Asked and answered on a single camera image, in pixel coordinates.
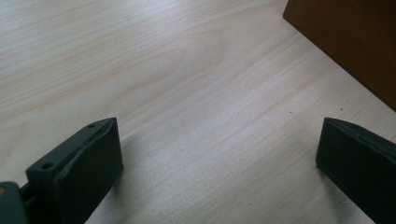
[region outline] wooden table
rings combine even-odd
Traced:
[[[0,179],[117,117],[125,169],[88,223],[371,223],[315,165],[323,118],[396,114],[281,1],[0,2]]]

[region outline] small hole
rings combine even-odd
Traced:
[[[53,166],[53,163],[47,162],[47,163],[44,163],[44,164],[41,166],[41,169],[47,170],[47,169],[51,168],[52,166]]]

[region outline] light wood surface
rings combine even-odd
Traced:
[[[0,180],[117,117],[88,223],[372,223],[315,165],[324,117],[396,114],[282,19],[286,1],[0,1]]]

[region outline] wooden board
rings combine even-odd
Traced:
[[[396,1],[289,0],[284,18],[396,111]]]
[[[324,117],[396,114],[277,0],[0,1],[0,179],[117,117],[125,169],[88,223],[372,223],[315,164]]]

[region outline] brown wooden panel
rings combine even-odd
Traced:
[[[395,0],[289,0],[283,16],[396,111]]]

